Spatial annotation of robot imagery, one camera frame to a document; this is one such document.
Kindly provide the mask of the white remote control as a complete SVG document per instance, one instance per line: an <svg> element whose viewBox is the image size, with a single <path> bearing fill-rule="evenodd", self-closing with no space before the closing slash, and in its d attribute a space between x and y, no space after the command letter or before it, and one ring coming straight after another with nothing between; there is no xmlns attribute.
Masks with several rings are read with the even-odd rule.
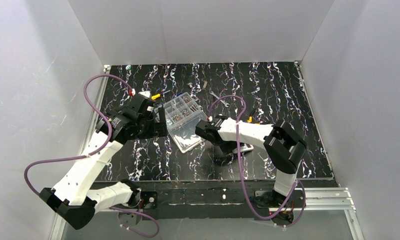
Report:
<svg viewBox="0 0 400 240"><path fill-rule="evenodd" d="M245 153L245 152L250 152L254 150L254 146L251 144L247 143L240 143L240 148L238 149L237 146L235 146L235 149L232 151L233 154L237 154L238 152L240 153Z"/></svg>

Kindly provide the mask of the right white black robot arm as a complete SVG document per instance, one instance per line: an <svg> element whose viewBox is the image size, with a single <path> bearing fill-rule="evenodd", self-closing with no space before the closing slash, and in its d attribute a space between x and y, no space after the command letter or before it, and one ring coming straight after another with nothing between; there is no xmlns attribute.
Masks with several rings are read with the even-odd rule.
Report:
<svg viewBox="0 0 400 240"><path fill-rule="evenodd" d="M305 140L283 120L253 124L218 115L212 121L200 120L195 134L219 147L224 155L248 152L254 147L265 150L276 168L270 199L277 206L289 195L307 150Z"/></svg>

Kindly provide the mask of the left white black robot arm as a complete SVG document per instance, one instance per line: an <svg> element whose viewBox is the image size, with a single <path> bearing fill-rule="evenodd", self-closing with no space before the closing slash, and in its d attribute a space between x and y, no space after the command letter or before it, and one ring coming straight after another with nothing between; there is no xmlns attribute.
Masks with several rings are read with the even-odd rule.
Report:
<svg viewBox="0 0 400 240"><path fill-rule="evenodd" d="M100 120L81 159L52 188L44 188L39 197L70 226L79 230L94 215L115 205L136 208L141 188L125 179L100 189L91 186L103 168L126 142L165 137L165 111L150 91L132 96L130 101L105 114Z"/></svg>

